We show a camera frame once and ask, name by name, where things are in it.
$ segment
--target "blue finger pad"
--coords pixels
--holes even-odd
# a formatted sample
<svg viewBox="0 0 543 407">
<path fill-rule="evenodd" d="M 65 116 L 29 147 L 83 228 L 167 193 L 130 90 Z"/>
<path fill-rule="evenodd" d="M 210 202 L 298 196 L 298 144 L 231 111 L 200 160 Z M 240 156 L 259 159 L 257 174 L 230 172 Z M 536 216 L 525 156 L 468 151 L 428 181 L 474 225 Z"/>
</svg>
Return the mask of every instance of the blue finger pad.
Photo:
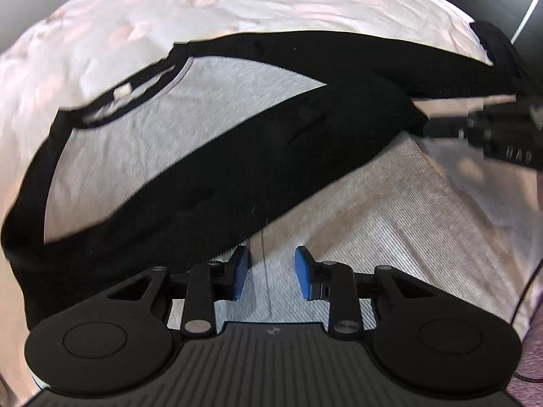
<svg viewBox="0 0 543 407">
<path fill-rule="evenodd" d="M 234 301 L 241 297 L 243 292 L 243 284 L 245 283 L 245 277 L 247 276 L 247 269 L 249 267 L 249 250 L 246 250 L 241 259 L 239 260 L 234 275 Z"/>
<path fill-rule="evenodd" d="M 309 269 L 302 253 L 298 248 L 294 251 L 294 269 L 296 269 L 296 275 L 298 276 L 298 282 L 300 283 L 300 289 L 303 297 L 307 300 L 310 297 L 311 284 L 309 280 Z"/>
</svg>

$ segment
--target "black cable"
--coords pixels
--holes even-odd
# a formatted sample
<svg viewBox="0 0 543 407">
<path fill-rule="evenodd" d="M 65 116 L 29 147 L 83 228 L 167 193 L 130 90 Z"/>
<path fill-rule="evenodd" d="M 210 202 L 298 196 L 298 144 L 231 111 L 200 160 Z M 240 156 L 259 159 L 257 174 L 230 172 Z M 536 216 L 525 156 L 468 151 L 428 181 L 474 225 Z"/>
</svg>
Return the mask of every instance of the black cable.
<svg viewBox="0 0 543 407">
<path fill-rule="evenodd" d="M 531 285 L 536 280 L 536 277 L 539 275 L 539 271 L 541 271 L 541 268 L 543 268 L 543 259 L 539 262 L 537 268 L 534 270 L 534 272 L 531 274 L 530 279 L 524 286 L 524 289 L 522 290 L 522 293 L 520 294 L 519 302 L 517 303 L 517 307 L 515 308 L 515 311 L 512 313 L 511 317 L 511 326 L 515 322 L 515 318 L 517 317 L 517 314 L 519 313 L 520 306 L 522 306 L 522 303 L 524 302 L 524 299 L 526 298 L 526 294 L 531 288 Z M 543 384 L 543 378 L 529 378 L 528 376 L 523 376 L 518 373 L 512 374 L 516 379 L 520 381 L 524 381 L 525 383 L 532 383 L 532 384 Z"/>
</svg>

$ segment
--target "circular pad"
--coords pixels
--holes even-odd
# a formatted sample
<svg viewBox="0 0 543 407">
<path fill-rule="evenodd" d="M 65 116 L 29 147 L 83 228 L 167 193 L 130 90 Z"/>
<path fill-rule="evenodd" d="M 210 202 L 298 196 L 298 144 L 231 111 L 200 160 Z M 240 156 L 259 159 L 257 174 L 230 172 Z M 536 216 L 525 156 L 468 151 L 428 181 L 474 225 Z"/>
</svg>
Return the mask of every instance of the circular pad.
<svg viewBox="0 0 543 407">
<path fill-rule="evenodd" d="M 506 321 L 450 296 L 405 299 L 375 329 L 373 352 L 396 379 L 447 398 L 502 389 L 521 349 Z"/>
<path fill-rule="evenodd" d="M 64 347 L 79 358 L 104 358 L 127 343 L 123 328 L 100 321 L 74 327 L 64 337 Z"/>
</svg>

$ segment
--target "shirt tag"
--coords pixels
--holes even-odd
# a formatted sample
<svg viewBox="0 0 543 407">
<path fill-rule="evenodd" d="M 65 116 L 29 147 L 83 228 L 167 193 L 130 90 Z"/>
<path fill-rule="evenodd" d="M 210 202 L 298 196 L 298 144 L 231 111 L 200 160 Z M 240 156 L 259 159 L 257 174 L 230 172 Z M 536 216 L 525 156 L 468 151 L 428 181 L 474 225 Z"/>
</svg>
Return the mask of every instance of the shirt tag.
<svg viewBox="0 0 543 407">
<path fill-rule="evenodd" d="M 113 99 L 116 101 L 124 96 L 130 95 L 132 93 L 132 85 L 127 82 L 125 85 L 117 87 L 113 91 Z"/>
</svg>

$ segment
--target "logo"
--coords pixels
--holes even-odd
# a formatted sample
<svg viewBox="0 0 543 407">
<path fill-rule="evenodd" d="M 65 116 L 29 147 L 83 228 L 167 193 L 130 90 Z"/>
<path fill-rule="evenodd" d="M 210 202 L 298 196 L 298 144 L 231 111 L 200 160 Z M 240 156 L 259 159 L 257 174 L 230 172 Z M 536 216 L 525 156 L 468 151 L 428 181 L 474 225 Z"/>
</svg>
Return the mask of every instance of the logo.
<svg viewBox="0 0 543 407">
<path fill-rule="evenodd" d="M 281 333 L 281 329 L 279 329 L 276 326 L 270 327 L 266 332 L 270 335 L 279 335 Z"/>
</svg>

